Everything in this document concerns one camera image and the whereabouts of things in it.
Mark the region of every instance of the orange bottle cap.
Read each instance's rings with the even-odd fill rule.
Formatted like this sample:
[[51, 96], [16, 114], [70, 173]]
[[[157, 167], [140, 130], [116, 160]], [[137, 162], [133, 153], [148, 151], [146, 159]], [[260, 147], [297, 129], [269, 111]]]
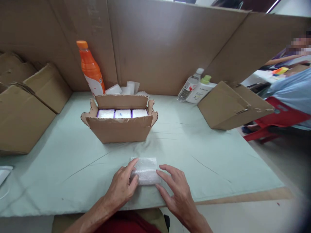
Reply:
[[77, 40], [77, 46], [79, 47], [79, 49], [88, 48], [87, 42], [85, 40]]

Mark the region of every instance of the water bottle cap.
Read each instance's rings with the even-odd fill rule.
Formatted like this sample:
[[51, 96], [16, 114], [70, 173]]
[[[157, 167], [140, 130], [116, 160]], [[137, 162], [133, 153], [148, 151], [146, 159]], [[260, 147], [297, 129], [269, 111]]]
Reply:
[[197, 72], [196, 72], [196, 73], [202, 74], [203, 72], [204, 72], [204, 69], [203, 69], [203, 68], [199, 68], [199, 69], [197, 69]]

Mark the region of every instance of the packing foam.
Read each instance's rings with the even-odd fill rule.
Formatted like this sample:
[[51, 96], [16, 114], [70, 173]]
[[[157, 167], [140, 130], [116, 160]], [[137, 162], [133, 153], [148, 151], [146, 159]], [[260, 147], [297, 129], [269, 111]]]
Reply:
[[114, 118], [121, 119], [121, 118], [131, 118], [132, 111], [130, 109], [120, 109], [116, 110], [116, 114]]
[[97, 113], [98, 118], [114, 118], [114, 109], [100, 109]]
[[139, 158], [135, 165], [136, 170], [132, 171], [130, 180], [138, 175], [138, 185], [154, 185], [161, 183], [161, 178], [156, 173], [156, 158]]
[[145, 117], [145, 116], [148, 116], [146, 109], [133, 109], [132, 110], [132, 118]]

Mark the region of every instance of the red plastic chair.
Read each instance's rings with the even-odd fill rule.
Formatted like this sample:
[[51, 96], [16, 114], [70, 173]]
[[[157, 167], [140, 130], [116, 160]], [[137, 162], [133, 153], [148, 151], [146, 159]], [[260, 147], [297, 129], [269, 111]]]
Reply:
[[255, 120], [261, 129], [244, 136], [246, 141], [264, 138], [260, 141], [261, 144], [264, 144], [280, 137], [278, 134], [270, 133], [268, 131], [269, 126], [289, 127], [311, 118], [309, 114], [293, 109], [272, 96], [267, 98], [266, 101], [275, 108], [275, 111], [270, 115]]

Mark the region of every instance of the white wall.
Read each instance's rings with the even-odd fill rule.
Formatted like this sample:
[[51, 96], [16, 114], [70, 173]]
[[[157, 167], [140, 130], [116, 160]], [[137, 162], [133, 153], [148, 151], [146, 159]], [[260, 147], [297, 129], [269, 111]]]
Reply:
[[214, 0], [197, 0], [195, 4], [199, 6], [211, 6], [213, 1]]
[[271, 13], [311, 17], [311, 0], [281, 0]]

